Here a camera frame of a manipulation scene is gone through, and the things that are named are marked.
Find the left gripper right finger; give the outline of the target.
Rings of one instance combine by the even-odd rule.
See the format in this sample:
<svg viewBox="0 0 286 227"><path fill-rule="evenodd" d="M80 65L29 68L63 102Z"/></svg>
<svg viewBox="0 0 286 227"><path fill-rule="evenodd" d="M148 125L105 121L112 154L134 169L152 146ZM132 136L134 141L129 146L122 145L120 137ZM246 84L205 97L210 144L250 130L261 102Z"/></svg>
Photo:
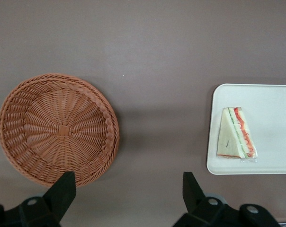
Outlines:
<svg viewBox="0 0 286 227"><path fill-rule="evenodd" d="M256 204L233 209L220 199L205 196L192 172L183 173L182 195L187 213L175 227L278 227L271 213Z"/></svg>

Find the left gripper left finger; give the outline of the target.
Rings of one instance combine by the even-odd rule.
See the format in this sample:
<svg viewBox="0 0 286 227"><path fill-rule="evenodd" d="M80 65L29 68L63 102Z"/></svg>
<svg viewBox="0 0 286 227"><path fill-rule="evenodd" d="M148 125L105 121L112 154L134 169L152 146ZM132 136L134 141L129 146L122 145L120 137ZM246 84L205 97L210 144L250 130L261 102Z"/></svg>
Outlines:
<svg viewBox="0 0 286 227"><path fill-rule="evenodd" d="M67 171L43 196L30 197L7 211L0 204L0 227L59 227L75 196L75 173Z"/></svg>

